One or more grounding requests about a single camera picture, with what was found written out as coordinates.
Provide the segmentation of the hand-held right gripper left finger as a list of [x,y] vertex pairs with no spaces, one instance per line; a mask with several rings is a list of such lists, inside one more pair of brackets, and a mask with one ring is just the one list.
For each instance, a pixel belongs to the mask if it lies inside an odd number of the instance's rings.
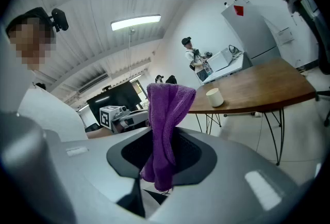
[[129,194],[132,178],[121,177],[108,164],[110,147],[149,132],[141,128],[127,133],[62,142],[53,131],[45,132],[50,155],[73,208],[72,223],[148,223],[117,202]]

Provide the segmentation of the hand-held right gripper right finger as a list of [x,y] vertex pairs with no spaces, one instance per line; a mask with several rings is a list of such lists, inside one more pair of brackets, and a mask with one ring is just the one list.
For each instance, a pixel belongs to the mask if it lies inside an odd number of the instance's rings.
[[251,148],[183,129],[217,155],[196,185],[176,186],[149,218],[153,223],[280,223],[300,198],[298,185]]

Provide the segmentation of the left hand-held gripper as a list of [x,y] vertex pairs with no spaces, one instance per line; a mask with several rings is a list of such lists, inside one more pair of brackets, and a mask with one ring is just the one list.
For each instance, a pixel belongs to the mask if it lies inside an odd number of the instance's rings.
[[[149,127],[149,112],[137,110],[135,112],[135,127]],[[130,110],[125,106],[105,106],[100,108],[100,125],[110,129],[113,133],[124,132],[128,127],[134,126]]]

